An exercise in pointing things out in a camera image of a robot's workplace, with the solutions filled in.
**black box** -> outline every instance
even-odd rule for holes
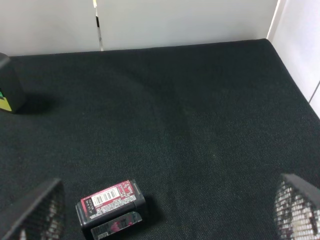
[[[100,240],[145,220],[146,200],[135,180],[87,196],[75,206],[87,240]]]
[[[0,109],[14,113],[25,102],[25,93],[10,58],[0,53]]]

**red label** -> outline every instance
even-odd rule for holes
[[[135,191],[127,180],[81,199],[81,204],[86,217],[94,219],[135,200]]]

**white panel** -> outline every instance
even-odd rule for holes
[[[318,90],[315,92],[310,104],[315,113],[320,118],[320,88],[318,88]]]
[[[320,0],[286,0],[272,28],[273,46],[309,101],[320,80]]]
[[[99,51],[92,0],[0,0],[0,52]]]
[[[266,38],[277,0],[98,0],[103,48]]]
[[[287,0],[278,0],[278,3],[277,3],[276,8],[275,8],[274,16],[273,16],[273,19],[272,19],[272,23],[271,23],[271,26],[270,26],[270,29],[269,29],[269,33],[268,33],[268,36],[267,36],[267,39],[270,42],[272,42],[272,40],[274,39],[274,36],[276,34],[276,31],[277,31],[277,27],[278,27],[279,22],[280,22],[281,17],[282,17],[282,13],[284,12],[284,8],[286,6],[286,2],[287,2]]]

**white wall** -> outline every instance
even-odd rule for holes
[[[269,40],[310,101],[320,81],[320,0],[280,1]]]
[[[310,104],[315,113],[320,118],[320,88],[318,88],[315,92]]]
[[[0,52],[99,51],[92,0],[0,0]]]
[[[105,50],[136,49],[266,38],[277,1],[97,0],[97,11]]]

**white backdrop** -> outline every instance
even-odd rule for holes
[[[0,0],[0,52],[99,51],[92,0]]]
[[[320,81],[320,0],[281,1],[269,40],[310,101]]]
[[[266,38],[278,0],[97,0],[103,48]]]
[[[318,90],[316,91],[310,104],[313,110],[315,111],[315,113],[320,118],[320,88],[318,88]]]

